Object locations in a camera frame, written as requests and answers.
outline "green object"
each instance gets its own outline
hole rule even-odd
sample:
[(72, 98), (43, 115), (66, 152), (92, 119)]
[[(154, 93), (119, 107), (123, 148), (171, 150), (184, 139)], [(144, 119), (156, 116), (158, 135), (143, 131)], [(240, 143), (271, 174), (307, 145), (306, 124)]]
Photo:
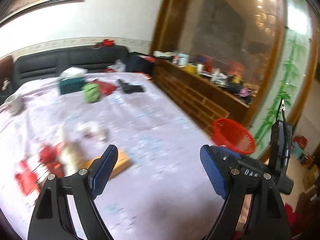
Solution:
[(59, 81), (60, 94), (69, 94), (81, 91), (85, 85), (85, 78), (66, 78)]
[(84, 100), (86, 103), (93, 103), (100, 98), (99, 85), (95, 83), (88, 83), (82, 87)]

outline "red basket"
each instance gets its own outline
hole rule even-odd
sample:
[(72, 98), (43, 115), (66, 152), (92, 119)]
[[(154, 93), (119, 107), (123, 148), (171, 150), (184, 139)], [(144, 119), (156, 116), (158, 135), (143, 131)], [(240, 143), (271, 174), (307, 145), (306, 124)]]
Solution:
[(227, 118), (220, 118), (213, 122), (211, 140), (217, 146), (226, 146), (228, 149), (248, 155), (256, 150), (256, 142), (252, 135), (241, 124)]

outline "wooden board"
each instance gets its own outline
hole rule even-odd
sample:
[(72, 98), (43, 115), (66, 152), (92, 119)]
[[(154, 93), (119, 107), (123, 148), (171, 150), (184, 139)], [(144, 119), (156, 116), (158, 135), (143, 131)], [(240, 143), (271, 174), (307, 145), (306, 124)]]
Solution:
[[(95, 159), (90, 160), (86, 163), (84, 163), (80, 169), (88, 169), (91, 165), (91, 163), (93, 163)], [(128, 168), (131, 165), (131, 161), (130, 158), (125, 154), (125, 152), (123, 150), (118, 150), (118, 160), (116, 162), (115, 167), (113, 168), (113, 171), (110, 175), (110, 179), (113, 178), (114, 176), (118, 175), (121, 171), (125, 170), (126, 168)]]

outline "bolt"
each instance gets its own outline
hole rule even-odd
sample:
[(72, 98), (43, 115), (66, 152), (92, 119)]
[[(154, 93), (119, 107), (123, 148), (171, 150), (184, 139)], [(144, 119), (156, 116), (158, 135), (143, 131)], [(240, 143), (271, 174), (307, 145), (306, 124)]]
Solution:
[(269, 173), (263, 174), (263, 177), (264, 177), (265, 179), (271, 179), (271, 175), (270, 175)]
[(81, 170), (79, 170), (79, 174), (80, 174), (81, 176), (87, 174), (87, 172), (88, 172), (87, 169), (81, 169)]
[(56, 175), (54, 175), (54, 174), (50, 174), (50, 175), (48, 176), (48, 180), (53, 180), (55, 176), (56, 176)]
[(231, 174), (238, 175), (240, 171), (238, 169), (231, 169)]

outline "white wall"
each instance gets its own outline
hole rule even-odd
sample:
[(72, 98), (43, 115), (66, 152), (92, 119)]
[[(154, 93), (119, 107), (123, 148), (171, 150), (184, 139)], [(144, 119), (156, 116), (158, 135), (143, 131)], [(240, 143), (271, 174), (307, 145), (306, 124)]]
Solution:
[(308, 143), (305, 153), (311, 155), (320, 143), (320, 83), (314, 79), (310, 92), (295, 130), (296, 135), (303, 135)]
[(41, 8), (0, 28), (0, 57), (34, 44), (76, 37), (151, 41), (162, 0), (85, 0)]

